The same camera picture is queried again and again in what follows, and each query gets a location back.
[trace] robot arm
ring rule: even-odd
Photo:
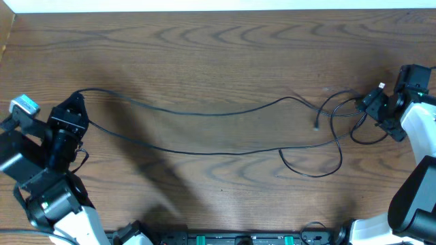
[[[403,66],[391,97],[380,86],[357,105],[394,140],[409,136],[417,167],[388,213],[352,223],[349,244],[436,243],[436,100],[428,95],[430,74],[426,67]]]
[[[111,234],[108,239],[81,179],[69,164],[81,148],[89,119],[83,96],[74,93],[52,109],[47,122],[35,119],[39,106],[26,95],[11,102],[10,116],[0,127],[0,171],[17,181],[14,196],[38,230],[78,244],[146,244],[139,226]],[[41,139],[38,146],[26,134]],[[20,189],[30,193],[23,199]],[[55,244],[69,244],[50,238]]]

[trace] wooden table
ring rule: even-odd
[[[21,14],[0,66],[1,117],[26,93],[46,120],[73,91],[109,88],[137,100],[194,112],[234,112],[287,95],[320,105],[344,89],[391,93],[401,65],[436,65],[436,10]],[[435,90],[432,77],[430,90]],[[91,120],[166,148],[241,152],[332,139],[328,119],[293,101],[241,116],[176,116],[85,93]],[[338,104],[335,99],[327,106]],[[342,110],[352,112],[353,105]],[[345,133],[357,118],[335,119]],[[369,120],[356,134],[383,132]],[[415,166],[409,142],[362,146],[341,140],[342,168],[311,179],[285,168],[278,152],[198,157],[157,152],[90,126],[91,154],[78,172],[105,229],[136,219],[150,226],[291,230],[309,221],[337,227],[386,212]],[[304,172],[335,168],[335,145],[286,150]],[[29,228],[0,176],[0,228]],[[0,236],[0,244],[46,238]]]

